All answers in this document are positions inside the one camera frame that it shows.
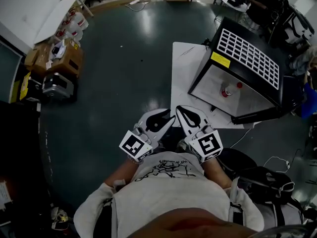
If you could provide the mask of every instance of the box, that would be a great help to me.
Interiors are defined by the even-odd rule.
[[[31,72],[25,75],[20,89],[20,101],[38,102],[42,98],[42,84],[31,77]]]
[[[223,150],[218,130],[190,141],[188,146],[201,163],[217,157]]]
[[[50,49],[50,45],[45,42],[35,45],[25,58],[26,68],[44,78],[47,73],[46,63],[49,60]]]
[[[25,58],[24,65],[41,78],[47,74],[58,72],[61,75],[75,75],[79,77],[83,64],[84,52],[71,39],[65,39],[66,51],[61,59],[49,63],[51,46],[40,43],[31,50]]]
[[[224,17],[188,93],[231,116],[233,124],[280,117],[285,67],[256,34]]]
[[[55,59],[51,64],[50,72],[58,72],[61,75],[76,75],[82,69],[84,52],[83,50],[71,39],[65,39],[66,51],[61,59]]]
[[[136,162],[143,160],[153,152],[151,145],[144,142],[139,136],[133,134],[129,130],[125,134],[119,147]]]

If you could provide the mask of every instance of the power strip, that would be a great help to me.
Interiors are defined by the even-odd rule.
[[[139,3],[140,1],[141,1],[141,0],[134,0],[134,1],[130,2],[129,4],[130,4],[130,5],[133,5],[133,4]]]

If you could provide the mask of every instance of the graphic print on shirt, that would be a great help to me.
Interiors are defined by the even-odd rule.
[[[141,178],[136,178],[135,181],[141,181],[144,178],[148,178],[150,176],[158,176],[159,174],[166,174],[170,178],[178,178],[182,176],[195,177],[194,174],[188,173],[191,168],[188,168],[187,163],[188,161],[160,160],[159,165],[154,166],[150,172],[148,172]]]

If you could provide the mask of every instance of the person in black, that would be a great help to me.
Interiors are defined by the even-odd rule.
[[[284,0],[250,0],[247,16],[257,25],[266,27],[277,20]]]

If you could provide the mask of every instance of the cardboard box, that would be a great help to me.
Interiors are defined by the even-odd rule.
[[[58,72],[61,75],[75,74],[79,77],[82,69],[84,52],[71,39],[65,39],[66,51],[61,59],[55,59],[48,71]]]
[[[25,58],[26,68],[44,78],[47,73],[46,63],[49,60],[50,48],[50,45],[45,42],[37,44]]]
[[[75,75],[79,77],[82,69],[84,52],[71,39],[65,39],[66,50],[61,59],[55,59],[53,63],[48,63],[51,46],[41,43],[31,50],[25,58],[25,66],[29,71],[33,71],[41,78],[49,73],[58,72],[61,75]]]

